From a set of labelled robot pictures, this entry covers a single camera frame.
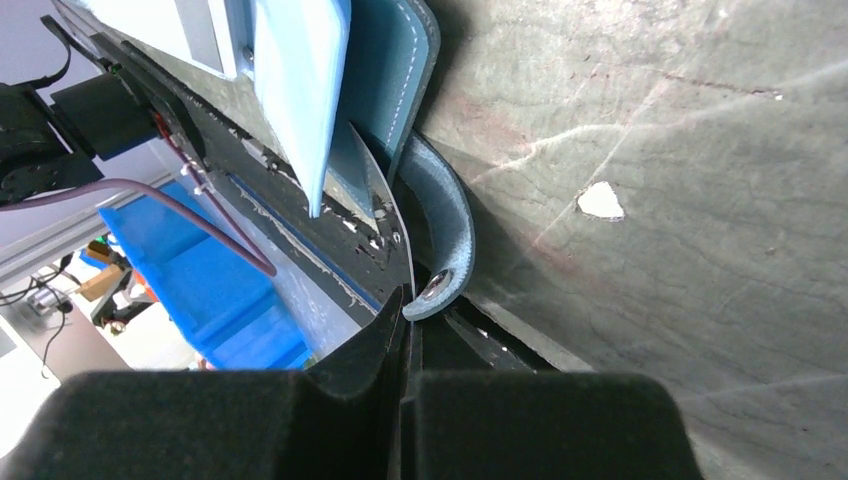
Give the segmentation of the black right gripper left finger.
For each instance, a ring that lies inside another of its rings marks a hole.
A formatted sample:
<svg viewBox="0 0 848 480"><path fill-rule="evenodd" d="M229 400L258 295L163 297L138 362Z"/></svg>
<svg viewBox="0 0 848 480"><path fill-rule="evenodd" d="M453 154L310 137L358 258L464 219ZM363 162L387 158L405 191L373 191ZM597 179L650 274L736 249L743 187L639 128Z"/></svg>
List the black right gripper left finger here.
<svg viewBox="0 0 848 480"><path fill-rule="evenodd" d="M5 479L386 479L404 287L306 370L101 371L38 410Z"/></svg>

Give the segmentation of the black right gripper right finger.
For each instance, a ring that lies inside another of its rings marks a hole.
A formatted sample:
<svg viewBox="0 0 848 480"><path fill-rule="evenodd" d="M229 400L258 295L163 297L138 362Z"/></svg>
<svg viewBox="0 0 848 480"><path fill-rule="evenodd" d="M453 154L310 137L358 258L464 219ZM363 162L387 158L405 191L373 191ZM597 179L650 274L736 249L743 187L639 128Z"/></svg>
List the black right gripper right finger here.
<svg viewBox="0 0 848 480"><path fill-rule="evenodd" d="M446 318L415 322L404 479L699 479L681 412L632 373L501 367Z"/></svg>

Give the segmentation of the blue card holder wallet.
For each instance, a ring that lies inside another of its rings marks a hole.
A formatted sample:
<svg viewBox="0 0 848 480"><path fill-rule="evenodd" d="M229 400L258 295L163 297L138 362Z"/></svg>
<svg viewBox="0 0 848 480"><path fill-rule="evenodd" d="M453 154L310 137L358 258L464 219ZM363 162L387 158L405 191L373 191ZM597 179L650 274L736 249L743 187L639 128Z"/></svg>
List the blue card holder wallet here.
<svg viewBox="0 0 848 480"><path fill-rule="evenodd" d="M266 235L354 298L434 317L464 290L473 221L414 129L440 47L423 1L60 1L176 144Z"/></svg>

